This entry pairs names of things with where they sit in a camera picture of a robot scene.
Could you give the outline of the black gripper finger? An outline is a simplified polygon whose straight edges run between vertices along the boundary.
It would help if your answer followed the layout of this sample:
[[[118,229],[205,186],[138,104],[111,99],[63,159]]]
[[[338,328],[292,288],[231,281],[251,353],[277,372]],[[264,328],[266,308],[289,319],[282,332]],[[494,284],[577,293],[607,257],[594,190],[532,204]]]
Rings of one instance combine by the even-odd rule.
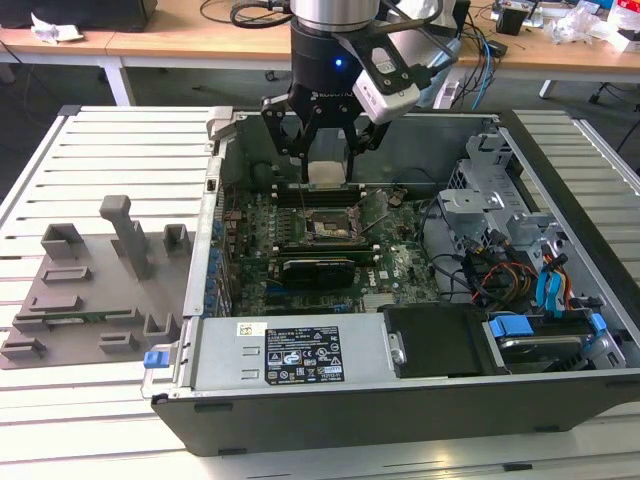
[[[353,178],[355,158],[367,151],[377,150],[386,135],[390,122],[375,124],[370,121],[360,133],[356,132],[355,124],[348,124],[342,129],[347,146],[345,147],[346,173],[345,178],[350,182]]]
[[[309,182],[309,150],[319,129],[320,107],[313,105],[307,120],[302,120],[301,129],[291,137],[282,127],[287,112],[288,96],[264,97],[261,102],[261,116],[271,136],[273,144],[281,155],[301,161],[301,179]]]

